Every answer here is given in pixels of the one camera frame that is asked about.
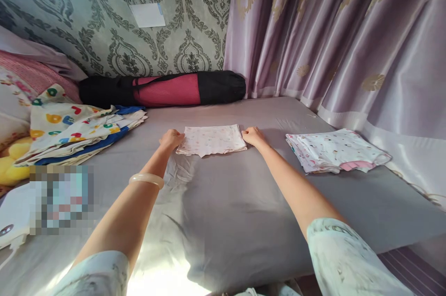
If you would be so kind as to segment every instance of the yellow stuffed toy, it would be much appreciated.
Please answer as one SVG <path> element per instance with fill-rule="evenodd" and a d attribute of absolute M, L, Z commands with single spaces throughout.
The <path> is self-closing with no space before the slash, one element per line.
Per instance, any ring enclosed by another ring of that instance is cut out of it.
<path fill-rule="evenodd" d="M 29 167 L 14 167 L 14 161 L 29 151 L 32 142 L 31 137 L 16 140 L 1 153 L 0 184 L 14 186 L 21 180 L 29 178 Z"/>

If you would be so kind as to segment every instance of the satin curtain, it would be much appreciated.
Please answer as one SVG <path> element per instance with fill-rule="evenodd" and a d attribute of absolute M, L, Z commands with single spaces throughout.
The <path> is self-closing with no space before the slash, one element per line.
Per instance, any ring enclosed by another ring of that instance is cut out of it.
<path fill-rule="evenodd" d="M 231 0 L 224 69 L 362 133 L 446 209 L 446 0 Z"/>

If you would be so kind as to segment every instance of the bracelet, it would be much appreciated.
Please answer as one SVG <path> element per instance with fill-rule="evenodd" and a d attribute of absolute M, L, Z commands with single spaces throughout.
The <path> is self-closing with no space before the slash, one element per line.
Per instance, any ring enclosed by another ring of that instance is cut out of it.
<path fill-rule="evenodd" d="M 129 184 L 137 181 L 156 184 L 160 190 L 164 187 L 164 180 L 155 174 L 149 174 L 149 173 L 135 174 L 130 178 Z"/>

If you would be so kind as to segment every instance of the green patterned wall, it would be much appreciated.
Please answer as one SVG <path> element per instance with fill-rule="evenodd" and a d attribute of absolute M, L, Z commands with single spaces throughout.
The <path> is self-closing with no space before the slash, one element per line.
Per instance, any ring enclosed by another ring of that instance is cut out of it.
<path fill-rule="evenodd" d="M 165 27 L 138 28 L 128 5 L 159 2 Z M 0 25 L 65 53 L 89 75 L 223 68 L 230 0 L 0 0 Z"/>

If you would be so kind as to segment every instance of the mattress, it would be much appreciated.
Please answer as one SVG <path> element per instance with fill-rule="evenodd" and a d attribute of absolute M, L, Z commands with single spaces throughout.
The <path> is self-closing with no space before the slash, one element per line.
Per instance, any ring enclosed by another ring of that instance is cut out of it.
<path fill-rule="evenodd" d="M 333 131 L 292 98 L 151 109 L 148 116 L 85 163 L 94 176 L 96 220 L 170 128 L 256 125 L 302 173 L 285 134 Z M 206 295 L 312 272 L 296 219 L 255 148 L 204 158 L 173 153 L 164 179 L 127 295 Z M 384 166 L 367 174 L 351 171 L 308 179 L 378 253 L 446 233 L 445 214 Z M 29 237 L 0 272 L 2 294 L 46 295 L 67 272 L 91 230 L 70 233 Z M 1 252 L 3 260 L 7 253 Z"/>

